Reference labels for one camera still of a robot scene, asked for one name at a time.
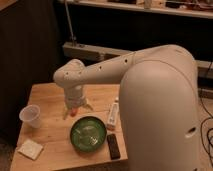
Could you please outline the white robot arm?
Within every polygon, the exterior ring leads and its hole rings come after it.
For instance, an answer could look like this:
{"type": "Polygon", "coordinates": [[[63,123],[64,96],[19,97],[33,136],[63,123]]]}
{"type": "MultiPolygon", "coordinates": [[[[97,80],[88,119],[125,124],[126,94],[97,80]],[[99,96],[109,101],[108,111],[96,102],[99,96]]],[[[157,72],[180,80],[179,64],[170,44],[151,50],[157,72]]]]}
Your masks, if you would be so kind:
{"type": "Polygon", "coordinates": [[[163,45],[54,73],[69,109],[86,103],[86,84],[118,84],[130,171],[198,171],[197,65],[185,48],[163,45]]]}

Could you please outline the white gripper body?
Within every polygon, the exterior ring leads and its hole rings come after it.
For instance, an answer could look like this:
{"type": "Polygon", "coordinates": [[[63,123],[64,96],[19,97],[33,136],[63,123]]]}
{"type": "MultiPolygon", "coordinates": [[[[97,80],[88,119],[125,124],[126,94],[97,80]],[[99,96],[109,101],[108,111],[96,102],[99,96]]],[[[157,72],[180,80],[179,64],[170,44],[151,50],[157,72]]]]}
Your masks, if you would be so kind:
{"type": "Polygon", "coordinates": [[[86,96],[82,85],[65,88],[64,95],[68,109],[78,108],[86,104],[86,96]]]}

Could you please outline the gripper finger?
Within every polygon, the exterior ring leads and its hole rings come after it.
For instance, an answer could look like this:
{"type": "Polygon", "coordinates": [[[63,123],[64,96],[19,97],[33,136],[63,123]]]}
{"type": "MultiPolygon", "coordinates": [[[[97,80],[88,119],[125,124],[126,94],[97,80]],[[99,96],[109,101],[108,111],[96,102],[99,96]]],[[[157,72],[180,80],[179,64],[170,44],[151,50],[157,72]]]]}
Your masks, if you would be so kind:
{"type": "Polygon", "coordinates": [[[62,113],[62,119],[66,120],[67,116],[68,116],[68,112],[69,110],[67,109],[67,107],[63,108],[63,113],[62,113]]]}
{"type": "Polygon", "coordinates": [[[87,110],[93,111],[93,108],[90,104],[85,104],[83,107],[87,110]]]}

